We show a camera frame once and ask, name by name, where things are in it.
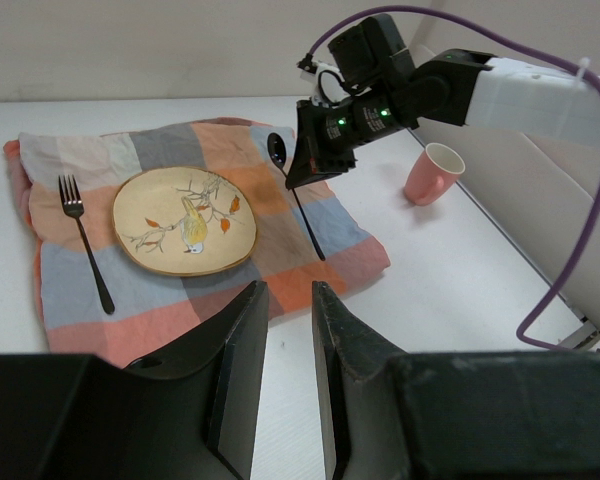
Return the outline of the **pink cup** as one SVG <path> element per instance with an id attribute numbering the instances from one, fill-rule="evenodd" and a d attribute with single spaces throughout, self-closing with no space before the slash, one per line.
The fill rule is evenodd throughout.
<path id="1" fill-rule="evenodd" d="M 429 143 L 409 173 L 404 195 L 415 205 L 430 205 L 451 188 L 465 169 L 464 160 L 455 150 Z"/>

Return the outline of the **black metal spoon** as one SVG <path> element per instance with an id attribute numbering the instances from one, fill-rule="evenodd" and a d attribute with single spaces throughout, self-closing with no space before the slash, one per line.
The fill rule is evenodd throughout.
<path id="1" fill-rule="evenodd" d="M 282 137 L 277 133 L 270 133 L 267 136 L 267 152 L 272 163 L 280 170 L 284 177 L 287 177 L 287 173 L 284 171 L 285 163 L 287 160 L 287 150 Z M 291 189 L 291 193 L 296 201 L 297 208 L 302 216 L 305 227 L 309 234 L 309 238 L 313 245 L 313 248 L 321 261 L 325 261 L 326 257 L 324 252 L 314 234 L 314 231 L 310 225 L 310 222 L 306 216 L 306 213 L 303 209 L 303 206 L 300 202 L 300 199 L 294 189 Z"/>

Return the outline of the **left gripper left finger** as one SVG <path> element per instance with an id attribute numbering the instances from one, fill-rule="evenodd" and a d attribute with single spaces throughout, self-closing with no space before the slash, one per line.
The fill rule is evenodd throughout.
<path id="1" fill-rule="evenodd" d="M 0 355 L 0 479 L 247 479 L 269 295 L 124 368 L 87 354 Z"/>

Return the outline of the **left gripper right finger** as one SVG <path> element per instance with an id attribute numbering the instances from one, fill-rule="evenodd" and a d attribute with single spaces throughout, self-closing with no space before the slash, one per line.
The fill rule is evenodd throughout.
<path id="1" fill-rule="evenodd" d="M 600 354 L 407 353 L 312 286 L 330 479 L 600 479 Z"/>

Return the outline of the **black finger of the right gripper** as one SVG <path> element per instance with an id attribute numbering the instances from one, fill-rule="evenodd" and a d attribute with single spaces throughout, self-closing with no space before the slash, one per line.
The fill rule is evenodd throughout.
<path id="1" fill-rule="evenodd" d="M 334 154 L 319 149 L 315 140 L 299 137 L 296 141 L 291 166 L 285 186 L 295 189 L 319 181 L 326 181 L 347 173 L 355 167 L 355 157 L 351 151 Z"/>

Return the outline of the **black metal fork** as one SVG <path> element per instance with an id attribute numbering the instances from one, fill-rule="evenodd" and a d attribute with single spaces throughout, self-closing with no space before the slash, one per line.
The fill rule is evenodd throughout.
<path id="1" fill-rule="evenodd" d="M 89 264 L 94 276 L 101 307 L 106 314 L 112 315 L 115 312 L 115 305 L 104 278 L 102 277 L 88 240 L 86 230 L 81 221 L 81 217 L 85 213 L 85 208 L 75 177 L 73 175 L 60 175 L 58 177 L 58 188 L 64 214 L 69 218 L 72 218 L 77 224 L 77 228 L 85 247 Z"/>

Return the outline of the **checkered orange blue cloth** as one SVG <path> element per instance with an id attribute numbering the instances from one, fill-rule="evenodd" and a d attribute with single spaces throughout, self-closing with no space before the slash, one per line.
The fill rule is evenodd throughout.
<path id="1" fill-rule="evenodd" d="M 255 280 L 270 318 L 311 285 L 366 287 L 390 264 L 323 182 L 297 195 L 267 152 L 293 130 L 217 118 L 102 136 L 21 134 L 4 145 L 36 237 L 36 309 L 54 353 L 125 366 L 199 326 Z"/>

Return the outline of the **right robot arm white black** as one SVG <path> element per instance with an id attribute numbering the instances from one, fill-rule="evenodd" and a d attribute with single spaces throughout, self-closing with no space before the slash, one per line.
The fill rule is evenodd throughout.
<path id="1" fill-rule="evenodd" d="M 483 34 L 538 64 L 450 49 L 415 65 L 394 20 L 381 10 L 325 34 L 347 95 L 336 105 L 298 102 L 287 188 L 348 172 L 356 148 L 415 129 L 421 118 L 600 147 L 600 76 L 585 61 L 574 64 Z"/>

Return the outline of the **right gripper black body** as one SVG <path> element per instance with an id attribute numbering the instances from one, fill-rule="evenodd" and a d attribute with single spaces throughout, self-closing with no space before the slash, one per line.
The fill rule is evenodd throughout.
<path id="1" fill-rule="evenodd" d="M 334 154 L 351 151 L 361 145 L 362 100 L 346 100 L 336 108 L 319 107 L 310 100 L 296 103 L 298 137 L 309 137 L 319 149 Z"/>

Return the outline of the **beige bird pattern plate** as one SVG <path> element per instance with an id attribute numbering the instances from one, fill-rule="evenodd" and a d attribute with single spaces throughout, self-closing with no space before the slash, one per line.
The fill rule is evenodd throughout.
<path id="1" fill-rule="evenodd" d="M 222 272 L 253 252 L 258 229 L 242 191 L 196 167 L 165 167 L 126 181 L 113 200 L 114 232 L 125 253 L 159 274 Z"/>

